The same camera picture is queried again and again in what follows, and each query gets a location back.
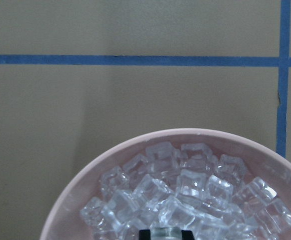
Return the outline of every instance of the vertical blue line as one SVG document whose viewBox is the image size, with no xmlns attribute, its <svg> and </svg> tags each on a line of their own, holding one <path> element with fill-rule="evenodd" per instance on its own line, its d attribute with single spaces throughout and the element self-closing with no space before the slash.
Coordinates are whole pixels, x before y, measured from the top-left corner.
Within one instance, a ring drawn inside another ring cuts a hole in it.
<svg viewBox="0 0 291 240">
<path fill-rule="evenodd" d="M 291 0 L 281 0 L 276 152 L 286 157 Z"/>
</svg>

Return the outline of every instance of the pink bowl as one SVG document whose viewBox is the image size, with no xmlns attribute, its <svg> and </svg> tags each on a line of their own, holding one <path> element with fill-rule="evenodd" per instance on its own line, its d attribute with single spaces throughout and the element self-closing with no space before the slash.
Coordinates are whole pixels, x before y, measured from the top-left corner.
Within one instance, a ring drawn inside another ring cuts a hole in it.
<svg viewBox="0 0 291 240">
<path fill-rule="evenodd" d="M 230 133 L 178 128 L 151 132 L 125 141 L 98 156 L 82 169 L 63 190 L 43 227 L 40 240 L 91 240 L 92 232 L 80 219 L 79 210 L 92 196 L 99 196 L 99 176 L 122 165 L 147 146 L 170 141 L 175 147 L 183 143 L 206 143 L 219 157 L 241 157 L 249 170 L 267 181 L 291 210 L 291 163 L 254 141 Z M 291 240 L 291 230 L 282 240 Z"/>
</svg>

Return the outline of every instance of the black object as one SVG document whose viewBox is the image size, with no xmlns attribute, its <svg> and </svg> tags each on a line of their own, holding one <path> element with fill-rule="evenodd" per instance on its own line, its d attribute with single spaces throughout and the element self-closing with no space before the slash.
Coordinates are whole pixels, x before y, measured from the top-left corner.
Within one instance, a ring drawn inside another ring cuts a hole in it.
<svg viewBox="0 0 291 240">
<path fill-rule="evenodd" d="M 181 230 L 182 240 L 195 240 L 195 237 L 190 230 Z M 151 232 L 149 229 L 139 231 L 139 240 L 151 240 Z"/>
</svg>

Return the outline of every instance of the bowl rim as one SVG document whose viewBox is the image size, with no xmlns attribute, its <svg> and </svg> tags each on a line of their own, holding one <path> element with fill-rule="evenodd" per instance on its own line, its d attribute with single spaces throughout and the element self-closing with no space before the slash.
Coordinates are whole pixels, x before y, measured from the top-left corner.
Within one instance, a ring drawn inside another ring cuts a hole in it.
<svg viewBox="0 0 291 240">
<path fill-rule="evenodd" d="M 140 143 L 140 142 L 146 142 L 151 139 L 163 137 L 163 136 L 169 136 L 169 135 L 206 135 L 206 136 L 218 136 L 224 139 L 229 139 L 234 142 L 240 142 L 244 145 L 248 145 L 252 148 L 258 149 L 258 151 L 263 152 L 266 155 L 269 155 L 270 157 L 276 159 L 281 164 L 283 164 L 285 167 L 287 167 L 289 170 L 291 170 L 291 162 L 289 162 L 287 159 L 283 158 L 273 150 L 267 148 L 266 146 L 261 145 L 260 143 L 257 143 L 255 141 L 252 141 L 250 139 L 247 139 L 245 137 L 235 135 L 229 132 L 219 131 L 219 130 L 212 130 L 212 129 L 205 129 L 205 128 L 172 128 L 172 129 L 165 129 L 165 130 L 159 130 L 159 131 L 153 131 L 146 134 L 142 134 L 136 137 L 133 137 L 129 140 L 126 140 L 122 143 L 117 144 L 116 146 L 110 148 L 109 150 L 105 151 L 104 153 L 97 156 L 95 159 L 93 159 L 90 163 L 88 163 L 81 171 L 78 172 L 78 174 L 68 183 L 68 185 L 64 188 L 64 190 L 61 192 L 55 203 L 53 204 L 52 209 L 50 210 L 48 217 L 43 225 L 40 240 L 46 240 L 50 226 L 53 222 L 53 219 L 57 213 L 57 210 L 60 206 L 60 204 L 64 201 L 68 193 L 71 191 L 71 189 L 82 179 L 82 177 L 87 174 L 94 166 L 99 164 L 103 159 L 111 156 L 113 153 L 118 152 L 122 149 L 125 149 L 131 145 Z"/>
</svg>

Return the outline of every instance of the round plastic bowl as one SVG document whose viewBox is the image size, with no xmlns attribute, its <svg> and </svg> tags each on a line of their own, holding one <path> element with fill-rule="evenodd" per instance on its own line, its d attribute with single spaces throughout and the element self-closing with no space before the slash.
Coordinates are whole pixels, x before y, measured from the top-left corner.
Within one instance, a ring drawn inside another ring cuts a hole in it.
<svg viewBox="0 0 291 240">
<path fill-rule="evenodd" d="M 99 176 L 122 165 L 147 146 L 170 141 L 206 143 L 219 157 L 228 154 L 244 159 L 249 170 L 269 183 L 291 210 L 291 163 L 272 150 L 246 138 L 226 132 L 179 128 L 156 131 L 125 141 L 98 156 L 81 170 L 55 202 L 43 227 L 40 240 L 91 240 L 92 232 L 81 220 L 79 211 L 92 196 L 100 196 Z M 282 240 L 291 240 L 291 230 Z"/>
</svg>

